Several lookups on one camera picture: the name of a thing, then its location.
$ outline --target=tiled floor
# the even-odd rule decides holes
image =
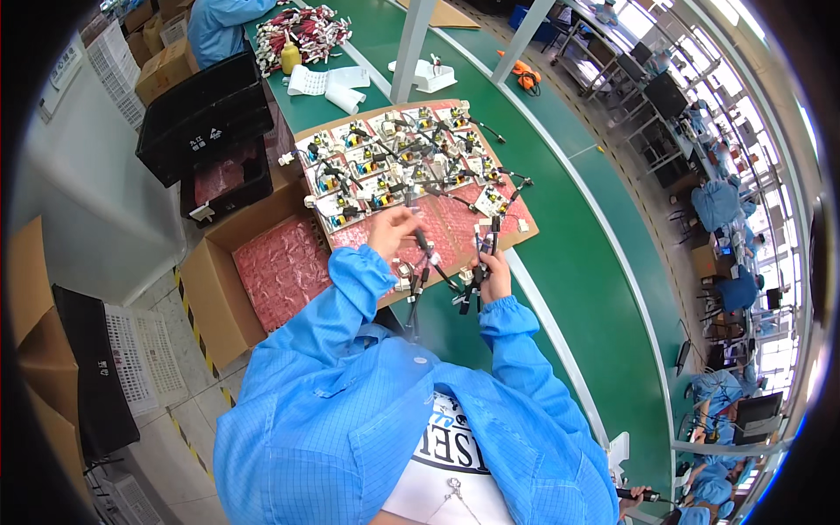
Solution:
[[[501,40],[509,41],[513,36],[513,30],[507,26],[506,18],[481,16],[480,23],[488,29],[494,29],[491,32]],[[642,215],[651,235],[663,241],[664,250],[660,250],[659,255],[668,269],[670,285],[681,307],[686,329],[693,340],[702,341],[701,325],[696,321],[700,317],[698,314],[702,306],[695,299],[698,295],[697,286],[691,284],[696,283],[697,279],[689,250],[684,245],[677,244],[677,225],[667,218],[668,214],[674,211],[668,203],[667,192],[659,187],[651,176],[636,180],[638,175],[643,173],[643,170],[640,170],[641,166],[637,164],[638,156],[626,145],[622,145],[619,138],[613,138],[614,134],[607,132],[606,113],[596,105],[582,103],[577,97],[576,88],[570,85],[571,80],[561,68],[549,64],[557,48],[541,54],[542,47],[543,44],[532,42],[523,59],[528,60],[543,76],[554,79],[554,82],[544,81],[543,89],[562,91],[578,100],[579,106],[598,127],[601,136],[609,137],[607,145],[616,152],[617,162],[627,172],[623,182],[628,193],[639,210],[645,210]],[[193,337],[174,277],[169,272],[131,307],[152,310],[164,316],[176,360],[189,390],[188,399],[170,407],[171,416],[179,423],[198,457],[212,473],[216,419],[230,409],[222,388],[230,390],[234,399],[239,396],[249,355],[246,353],[221,369],[218,379],[213,377]],[[693,351],[690,361],[686,364],[686,370],[699,371],[704,359],[705,355],[701,355],[701,352]],[[140,429],[140,441],[130,445],[129,451],[172,512],[186,525],[227,523],[210,475],[192,455],[166,410],[158,409],[137,417],[136,421]]]

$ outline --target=person's left hand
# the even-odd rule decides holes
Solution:
[[[388,208],[373,216],[367,245],[390,264],[398,249],[417,245],[413,235],[417,228],[428,231],[410,209],[405,206]]]
[[[635,499],[620,498],[618,500],[618,511],[623,514],[628,508],[638,507],[644,501],[644,492],[651,490],[649,486],[634,486],[630,489],[630,496]]]

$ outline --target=silver chain necklace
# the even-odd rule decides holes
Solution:
[[[428,517],[425,523],[429,523],[429,521],[431,521],[432,518],[435,517],[435,515],[437,515],[438,512],[440,512],[440,509],[444,508],[444,505],[446,505],[446,503],[452,499],[452,496],[455,496],[461,501],[464,507],[466,507],[470,515],[473,517],[473,519],[475,519],[475,522],[478,523],[478,525],[481,525],[481,520],[479,520],[475,513],[472,512],[470,506],[467,505],[467,502],[464,501],[464,498],[461,496],[461,482],[458,480],[458,478],[449,478],[446,480],[446,484],[452,488],[452,491],[446,496],[444,496],[444,502],[440,504],[440,507],[438,507],[438,510],[436,510],[434,514]]]

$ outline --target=hand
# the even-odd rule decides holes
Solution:
[[[511,295],[511,269],[507,266],[505,255],[497,251],[496,255],[481,254],[481,262],[487,265],[490,276],[481,282],[481,300],[490,304],[496,299],[502,299]],[[478,261],[473,259],[470,267],[475,268]]]
[[[644,492],[652,490],[649,486],[634,486],[630,489],[630,496],[634,499],[630,500],[623,497],[618,500],[618,512],[624,514],[628,508],[638,507],[644,501]]]
[[[367,245],[390,264],[396,251],[417,245],[414,230],[427,227],[405,206],[391,207],[373,216]]]

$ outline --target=black handheld tool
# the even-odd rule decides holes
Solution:
[[[616,489],[616,494],[618,494],[618,497],[621,497],[621,498],[624,498],[624,499],[628,499],[628,500],[636,499],[636,498],[634,498],[633,496],[630,495],[630,490],[628,490],[628,489]],[[676,503],[674,503],[673,501],[668,501],[668,500],[663,499],[662,495],[660,495],[656,491],[645,491],[642,494],[644,496],[643,499],[645,501],[650,501],[652,503],[655,503],[657,501],[661,501],[663,503],[670,503],[671,505],[676,505]]]

